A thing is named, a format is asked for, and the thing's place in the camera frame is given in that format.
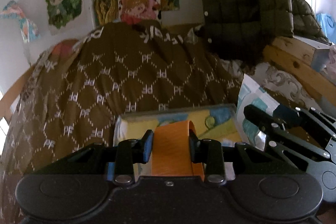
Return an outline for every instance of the brown blanket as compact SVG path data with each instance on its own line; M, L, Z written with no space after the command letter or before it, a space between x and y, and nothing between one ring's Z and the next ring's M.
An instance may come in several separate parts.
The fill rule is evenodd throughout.
M93 142L111 145L119 114L236 103L241 82L206 51L156 21L110 23L41 54L21 93L1 157L0 223L23 214L23 174Z

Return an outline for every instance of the olive green puffer jacket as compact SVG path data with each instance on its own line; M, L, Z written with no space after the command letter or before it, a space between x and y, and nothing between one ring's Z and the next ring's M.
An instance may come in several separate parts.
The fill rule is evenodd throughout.
M224 59L255 63L276 36L329 43L305 0L203 0L200 32Z

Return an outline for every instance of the wooden plank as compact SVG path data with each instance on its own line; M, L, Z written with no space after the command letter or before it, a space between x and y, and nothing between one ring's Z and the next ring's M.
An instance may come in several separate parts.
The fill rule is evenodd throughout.
M302 60L273 46L266 46L264 58L281 66L286 72L293 74L306 90L326 97L330 103L336 106L336 86L327 78L313 70Z
M289 37L276 37L272 42L275 46L302 60L305 64L311 65L314 58L315 48L299 39Z

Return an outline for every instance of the metal screw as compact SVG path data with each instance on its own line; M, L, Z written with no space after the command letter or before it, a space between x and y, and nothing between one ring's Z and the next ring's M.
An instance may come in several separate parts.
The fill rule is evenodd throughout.
M168 187L172 187L172 186L174 186L174 182L172 182L172 181L165 181L165 184L166 184L166 186L168 186Z
M329 154L328 152L324 152L323 155L324 155L324 157L327 158L327 159L330 158L330 154Z
M277 143L275 141L270 141L268 144L271 147L276 147L277 146Z
M218 184L218 183L222 183L223 181L224 181L224 178L221 175L209 175L208 176L208 182Z
M131 181L132 181L132 178L129 175L118 175L115 178L115 182L119 184L126 184L126 183L130 183Z

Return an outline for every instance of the black mechanical arm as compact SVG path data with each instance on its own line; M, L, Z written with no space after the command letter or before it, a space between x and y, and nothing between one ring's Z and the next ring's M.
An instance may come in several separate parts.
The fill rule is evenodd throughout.
M336 201L335 120L300 109L270 117L252 105L244 114L267 135L265 151L243 142L222 147L189 132L191 161L204 164L204 181L141 176L135 182L133 164L150 159L151 130L117 147L92 144L25 175L16 188L22 224L320 223L321 205ZM294 126L322 148L289 134ZM232 181L224 162L233 163Z

